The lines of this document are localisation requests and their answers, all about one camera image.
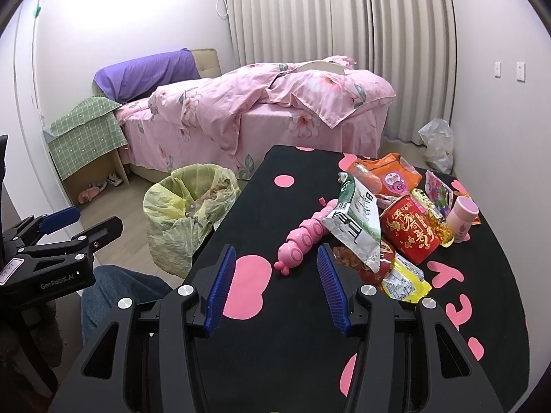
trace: purple pillow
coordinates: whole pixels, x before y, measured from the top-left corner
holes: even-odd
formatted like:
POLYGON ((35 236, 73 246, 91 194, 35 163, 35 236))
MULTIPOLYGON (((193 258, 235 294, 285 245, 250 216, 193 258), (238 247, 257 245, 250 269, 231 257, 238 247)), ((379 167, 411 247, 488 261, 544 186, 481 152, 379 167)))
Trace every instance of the purple pillow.
POLYGON ((184 48, 106 66, 96 73, 94 81, 107 98, 126 104, 149 97, 160 85, 199 78, 193 54, 184 48))

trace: green checkered cloth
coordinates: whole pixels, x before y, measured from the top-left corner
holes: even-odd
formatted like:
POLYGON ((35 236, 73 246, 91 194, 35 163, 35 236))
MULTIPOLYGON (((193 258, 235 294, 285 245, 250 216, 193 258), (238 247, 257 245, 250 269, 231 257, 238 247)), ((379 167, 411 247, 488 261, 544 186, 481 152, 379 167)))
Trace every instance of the green checkered cloth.
POLYGON ((113 110, 121 104, 93 96, 44 128, 44 136, 62 180, 91 161, 128 144, 113 110))

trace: trash bag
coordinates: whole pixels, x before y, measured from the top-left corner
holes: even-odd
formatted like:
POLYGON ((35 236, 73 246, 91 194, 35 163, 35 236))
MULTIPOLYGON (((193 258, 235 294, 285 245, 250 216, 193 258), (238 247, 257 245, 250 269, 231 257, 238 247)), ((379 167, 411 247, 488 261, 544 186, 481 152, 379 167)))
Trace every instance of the trash bag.
POLYGON ((447 121, 434 119, 420 129, 419 135, 426 145, 426 162, 437 171, 449 174, 454 166, 454 132, 447 121))
POLYGON ((185 278, 211 228, 218 228, 240 194, 235 174, 217 165, 176 169, 143 199, 149 250, 155 264, 185 278))

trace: person's leg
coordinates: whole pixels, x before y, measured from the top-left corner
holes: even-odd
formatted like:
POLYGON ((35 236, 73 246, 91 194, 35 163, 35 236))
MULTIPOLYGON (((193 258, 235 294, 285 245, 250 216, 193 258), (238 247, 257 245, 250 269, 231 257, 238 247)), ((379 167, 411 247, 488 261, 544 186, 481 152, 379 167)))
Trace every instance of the person's leg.
POLYGON ((172 288, 158 276, 144 275, 115 265, 100 265, 94 269, 96 284, 82 293, 82 339, 88 341, 109 310, 121 298, 147 303, 164 298, 172 288))

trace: pink toy caterpillar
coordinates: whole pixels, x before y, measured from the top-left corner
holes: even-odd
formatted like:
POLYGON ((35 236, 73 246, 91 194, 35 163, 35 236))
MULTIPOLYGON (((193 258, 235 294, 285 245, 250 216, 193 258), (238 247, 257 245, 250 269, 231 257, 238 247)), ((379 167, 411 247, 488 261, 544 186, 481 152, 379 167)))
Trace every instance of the pink toy caterpillar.
POLYGON ((278 261, 274 264, 276 270, 287 276, 290 269, 302 262, 304 255, 329 232, 321 224, 321 220, 326 218, 336 206, 337 199, 330 201, 320 212, 316 212, 311 219, 303 220, 297 229, 289 233, 287 242, 277 251, 278 261))

